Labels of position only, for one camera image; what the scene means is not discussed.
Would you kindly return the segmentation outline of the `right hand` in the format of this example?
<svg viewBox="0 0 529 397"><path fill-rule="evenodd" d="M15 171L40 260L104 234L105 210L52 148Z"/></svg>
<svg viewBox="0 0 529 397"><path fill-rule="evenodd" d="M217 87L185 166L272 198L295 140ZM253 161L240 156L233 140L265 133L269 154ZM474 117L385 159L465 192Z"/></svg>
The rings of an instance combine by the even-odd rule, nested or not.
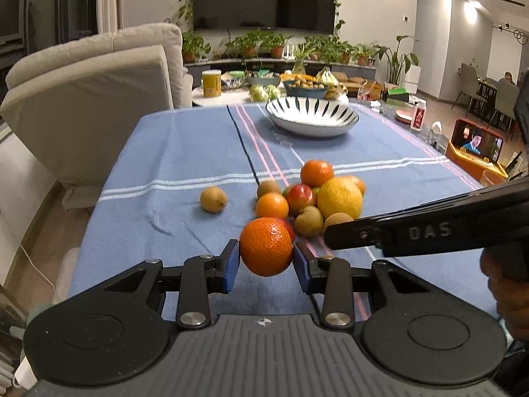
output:
<svg viewBox="0 0 529 397"><path fill-rule="evenodd" d="M528 341L528 283L513 282L503 275L500 264L487 251L481 254L481 271L488 277L488 286L497 302L497 310L516 340Z"/></svg>

